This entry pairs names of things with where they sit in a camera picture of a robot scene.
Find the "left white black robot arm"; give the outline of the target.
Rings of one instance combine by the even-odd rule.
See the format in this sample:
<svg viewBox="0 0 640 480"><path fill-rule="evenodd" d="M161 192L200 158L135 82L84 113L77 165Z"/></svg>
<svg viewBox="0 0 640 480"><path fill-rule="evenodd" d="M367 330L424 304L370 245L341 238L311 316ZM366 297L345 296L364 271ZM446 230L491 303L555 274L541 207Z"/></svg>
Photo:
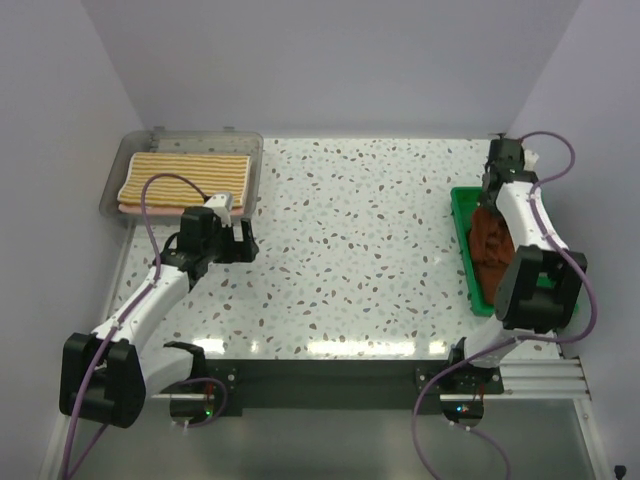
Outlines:
<svg viewBox="0 0 640 480"><path fill-rule="evenodd" d="M143 366L140 353L211 265L251 263L259 252L251 220L233 221L220 207L187 208L178 231L151 246L155 257L134 294L91 333L74 333L63 346L59 410L73 420L128 428L148 397L174 384L201 390L208 379L202 348L170 341L166 348L178 356L164 367Z"/></svg>

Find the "yellow white striped towel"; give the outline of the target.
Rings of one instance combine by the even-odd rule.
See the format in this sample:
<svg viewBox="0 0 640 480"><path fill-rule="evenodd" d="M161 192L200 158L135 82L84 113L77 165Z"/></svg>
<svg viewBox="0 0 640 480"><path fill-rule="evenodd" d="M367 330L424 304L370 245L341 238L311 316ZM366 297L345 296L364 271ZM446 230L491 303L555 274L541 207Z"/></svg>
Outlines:
<svg viewBox="0 0 640 480"><path fill-rule="evenodd" d="M233 206L242 208L249 185L251 157L248 155L214 155L187 153L137 152L129 163L127 176L117 200L129 206L141 204L142 190L154 175L147 190L149 207L178 208L201 205L202 190L207 196L229 192Z"/></svg>

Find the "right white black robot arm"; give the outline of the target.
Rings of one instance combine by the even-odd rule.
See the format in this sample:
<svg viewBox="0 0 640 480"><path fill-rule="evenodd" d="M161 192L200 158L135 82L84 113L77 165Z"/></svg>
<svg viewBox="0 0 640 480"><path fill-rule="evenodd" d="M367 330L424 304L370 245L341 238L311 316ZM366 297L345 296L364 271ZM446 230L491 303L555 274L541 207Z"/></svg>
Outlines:
<svg viewBox="0 0 640 480"><path fill-rule="evenodd" d="M580 291L590 288L585 255L569 248L546 212L544 183L527 165L522 139L491 140L479 206L506 227L513 255L496 286L492 316L451 348L443 389L474 393L498 381L502 360L520 344L556 342Z"/></svg>

